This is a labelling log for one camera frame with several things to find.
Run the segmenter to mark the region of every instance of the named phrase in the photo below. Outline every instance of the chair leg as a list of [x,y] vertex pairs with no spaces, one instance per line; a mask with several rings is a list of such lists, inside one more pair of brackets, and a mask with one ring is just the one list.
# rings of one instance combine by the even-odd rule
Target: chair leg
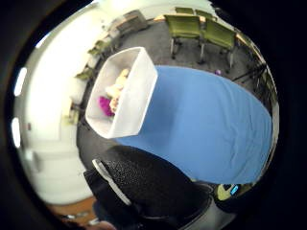
[[172,40],[171,40],[171,56],[172,56],[172,59],[175,59],[175,51],[174,51],[174,49],[175,49],[175,39],[172,38]]
[[203,49],[204,49],[204,43],[201,44],[201,56],[200,56],[200,60],[198,61],[198,64],[204,64],[204,53],[203,53]]
[[229,69],[231,69],[233,65],[233,52],[229,51],[228,56],[229,56]]

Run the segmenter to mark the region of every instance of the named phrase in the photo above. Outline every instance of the table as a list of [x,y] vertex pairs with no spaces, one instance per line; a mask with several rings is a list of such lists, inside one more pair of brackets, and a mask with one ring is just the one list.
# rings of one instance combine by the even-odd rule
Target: table
[[267,109],[223,77],[182,67],[156,69],[158,79],[140,132],[116,141],[156,154],[193,179],[255,181],[271,145]]

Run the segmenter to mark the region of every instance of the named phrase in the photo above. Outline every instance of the chair backrest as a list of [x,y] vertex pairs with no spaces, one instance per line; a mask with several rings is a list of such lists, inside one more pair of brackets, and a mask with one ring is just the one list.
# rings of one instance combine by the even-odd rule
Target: chair backrest
[[227,49],[232,49],[234,47],[236,35],[234,31],[209,18],[207,18],[205,24],[205,36],[209,37],[209,40],[211,38],[213,43],[221,45]]
[[200,19],[195,15],[164,15],[171,36],[201,36]]
[[216,17],[214,17],[210,12],[195,10],[195,14],[198,16],[203,16],[205,18],[209,18],[211,20],[216,20]]
[[189,13],[194,14],[194,11],[192,8],[181,8],[181,7],[175,7],[176,13]]

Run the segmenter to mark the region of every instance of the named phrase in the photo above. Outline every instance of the green chair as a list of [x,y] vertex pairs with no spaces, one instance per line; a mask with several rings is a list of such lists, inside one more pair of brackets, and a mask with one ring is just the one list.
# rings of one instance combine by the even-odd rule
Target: green chair
[[80,117],[80,112],[78,110],[71,109],[69,116],[67,117],[64,116],[62,119],[63,119],[63,123],[66,126],[70,126],[70,125],[75,126],[78,124],[79,117]]
[[214,21],[217,21],[218,18],[213,16],[210,12],[206,12],[206,11],[201,11],[201,10],[195,10],[195,14],[198,16],[203,16],[205,19],[211,19]]
[[83,71],[75,76],[75,78],[87,81],[94,77],[95,70],[93,68],[90,68],[88,66],[85,66]]
[[171,35],[171,55],[175,58],[175,45],[180,45],[180,38],[201,39],[200,19],[195,15],[164,15]]
[[105,56],[106,52],[112,49],[111,47],[111,40],[104,41],[104,40],[98,40],[95,43],[95,46],[88,51],[88,53],[92,56]]
[[194,14],[194,11],[192,8],[182,8],[182,7],[175,7],[176,13],[189,13]]
[[233,64],[233,49],[235,47],[236,33],[209,18],[206,19],[205,24],[206,24],[205,30],[201,30],[203,38],[201,44],[201,62],[204,62],[204,56],[203,56],[204,43],[209,42],[227,50],[229,68],[231,69]]

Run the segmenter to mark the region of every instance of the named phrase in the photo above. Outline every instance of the pink object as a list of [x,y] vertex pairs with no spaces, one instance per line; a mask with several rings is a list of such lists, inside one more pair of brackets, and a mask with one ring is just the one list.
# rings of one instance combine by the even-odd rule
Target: pink object
[[108,99],[108,98],[105,98],[105,97],[102,97],[102,96],[99,97],[99,106],[104,111],[106,116],[108,116],[108,117],[114,115],[114,113],[112,113],[112,111],[109,107],[110,102],[111,102],[111,100]]
[[222,74],[222,71],[218,69],[218,70],[214,71],[214,73],[215,73],[216,75],[221,75],[221,74]]

